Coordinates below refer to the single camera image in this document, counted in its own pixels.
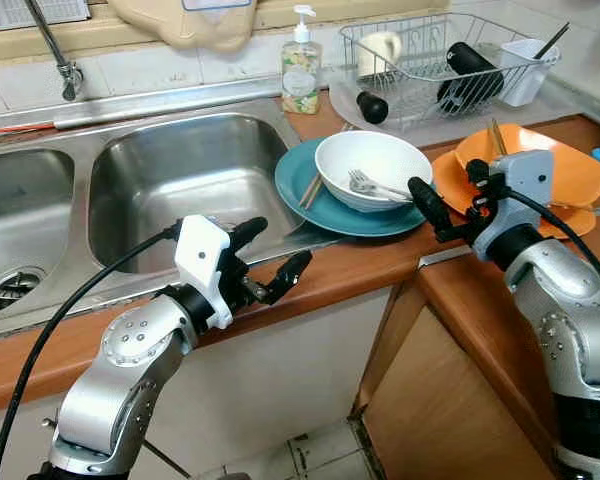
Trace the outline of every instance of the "backsplash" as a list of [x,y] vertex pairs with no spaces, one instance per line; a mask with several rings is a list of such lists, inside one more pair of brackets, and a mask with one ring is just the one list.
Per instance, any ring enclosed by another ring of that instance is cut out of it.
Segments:
[[[560,40],[562,61],[553,73],[600,99],[600,0],[455,0],[454,11],[474,13],[524,34],[550,38],[565,21],[571,29]],[[323,64],[342,62],[340,25],[314,26],[313,38],[324,47]],[[79,98],[103,98],[254,78],[280,71],[280,50],[288,30],[259,33],[240,52],[175,50],[148,45],[123,52],[78,58],[85,74]],[[52,61],[0,63],[0,113],[63,103],[61,79]]]

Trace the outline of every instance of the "soap dispenser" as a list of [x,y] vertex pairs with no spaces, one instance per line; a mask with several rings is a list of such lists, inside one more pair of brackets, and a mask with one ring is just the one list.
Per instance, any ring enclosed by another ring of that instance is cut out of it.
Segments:
[[314,114],[318,112],[318,75],[322,47],[310,40],[305,15],[316,16],[310,5],[296,5],[300,23],[293,31],[293,41],[282,47],[282,107],[287,112]]

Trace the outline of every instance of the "drain strainer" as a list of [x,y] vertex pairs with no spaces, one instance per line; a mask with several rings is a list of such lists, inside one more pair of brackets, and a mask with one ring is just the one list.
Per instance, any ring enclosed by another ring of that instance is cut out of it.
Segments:
[[14,304],[36,288],[44,270],[37,267],[24,267],[12,271],[0,282],[0,310]]

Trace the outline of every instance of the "orange plate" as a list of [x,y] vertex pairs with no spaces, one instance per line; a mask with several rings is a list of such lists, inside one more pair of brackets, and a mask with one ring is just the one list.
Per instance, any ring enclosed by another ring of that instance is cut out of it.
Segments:
[[[586,207],[600,196],[600,162],[575,148],[520,125],[500,125],[500,132],[509,153],[535,149],[553,152],[552,200]],[[488,132],[481,130],[460,142],[456,148],[456,156],[460,165],[466,168],[467,163],[474,158],[491,162],[497,155]]]
[[[438,193],[445,203],[456,212],[464,215],[471,206],[471,200],[479,192],[469,183],[467,174],[456,160],[454,152],[447,152],[434,160],[433,179]],[[551,211],[567,223],[578,235],[589,233],[596,226],[596,216],[589,210],[581,208],[550,207]],[[566,238],[562,231],[540,221],[538,228],[545,237]]]

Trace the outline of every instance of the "sink basin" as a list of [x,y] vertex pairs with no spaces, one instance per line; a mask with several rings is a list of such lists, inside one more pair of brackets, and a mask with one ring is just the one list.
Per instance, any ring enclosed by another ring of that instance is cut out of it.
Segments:
[[67,246],[73,162],[54,150],[0,155],[0,310],[28,294]]
[[[269,227],[241,256],[257,261],[302,220],[282,203],[273,183],[287,151],[276,130],[245,114],[219,114],[137,130],[96,159],[89,201],[89,242],[100,263],[177,218],[214,217],[232,227],[262,215]],[[152,273],[174,267],[174,242],[161,242],[120,270]]]

